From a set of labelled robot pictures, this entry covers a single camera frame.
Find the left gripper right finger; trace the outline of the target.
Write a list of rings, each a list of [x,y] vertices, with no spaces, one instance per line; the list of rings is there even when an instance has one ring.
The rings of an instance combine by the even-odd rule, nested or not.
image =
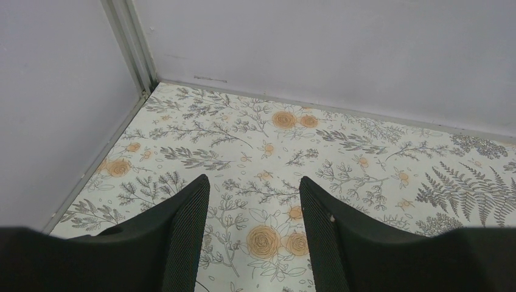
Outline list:
[[[515,229],[424,237],[377,221],[309,177],[299,185],[317,291],[514,291]]]

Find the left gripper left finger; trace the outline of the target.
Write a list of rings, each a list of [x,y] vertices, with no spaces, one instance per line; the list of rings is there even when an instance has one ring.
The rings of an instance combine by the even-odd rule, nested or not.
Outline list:
[[[2,228],[1,290],[193,291],[209,194],[209,179],[201,175],[95,236],[63,239]]]

